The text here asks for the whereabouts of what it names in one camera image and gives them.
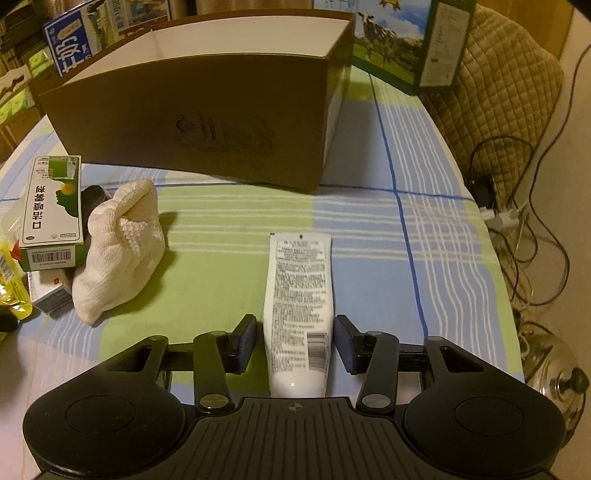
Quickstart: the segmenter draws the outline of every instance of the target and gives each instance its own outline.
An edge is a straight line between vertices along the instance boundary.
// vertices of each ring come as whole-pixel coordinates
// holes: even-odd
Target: blue striped tablecloth
[[[0,215],[19,197],[31,159],[62,153],[44,118],[1,171]],[[37,472],[21,422],[44,392],[148,335],[188,342],[204,331],[232,329],[244,313],[261,318],[272,231],[332,235],[335,313],[347,314],[360,330],[391,332],[405,343],[441,335],[522,379],[486,227],[417,98],[353,69],[313,196],[167,170],[91,164],[82,170],[85,186],[108,189],[141,177],[158,186],[168,241],[146,289],[97,327],[67,307],[37,314],[0,344],[2,480]],[[241,393],[255,388],[235,385]],[[359,379],[333,355],[329,393],[354,397],[358,388]],[[173,392],[192,401],[190,379],[175,376]]]

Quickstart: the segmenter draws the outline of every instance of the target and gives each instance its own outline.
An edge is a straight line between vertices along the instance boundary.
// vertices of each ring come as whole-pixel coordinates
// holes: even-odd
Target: knitted white towel
[[[147,179],[126,183],[90,214],[86,266],[72,283],[74,308],[89,325],[134,298],[164,255],[156,187]]]

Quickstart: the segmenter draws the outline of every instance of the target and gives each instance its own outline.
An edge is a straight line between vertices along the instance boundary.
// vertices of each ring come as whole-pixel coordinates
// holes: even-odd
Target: screw
[[[361,403],[367,408],[379,410],[380,408],[388,407],[390,405],[390,399],[386,395],[372,393],[371,395],[364,396],[361,399]]]
[[[216,393],[204,395],[199,399],[199,403],[201,404],[201,406],[208,410],[217,410],[219,408],[224,408],[226,405],[228,405],[229,402],[230,399],[228,399],[227,396],[219,395]]]

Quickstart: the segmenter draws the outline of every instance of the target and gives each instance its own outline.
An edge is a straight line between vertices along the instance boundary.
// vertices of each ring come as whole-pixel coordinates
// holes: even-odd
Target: toothpaste tube
[[[271,235],[263,330],[273,397],[323,397],[333,294],[330,235]]]

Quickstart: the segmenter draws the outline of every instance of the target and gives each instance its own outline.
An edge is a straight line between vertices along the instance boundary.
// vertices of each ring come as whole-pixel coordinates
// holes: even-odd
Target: beige padded chair
[[[563,72],[527,31],[480,5],[451,90],[420,95],[464,177],[491,174],[498,205],[511,200],[560,94]],[[516,140],[487,140],[509,135]]]

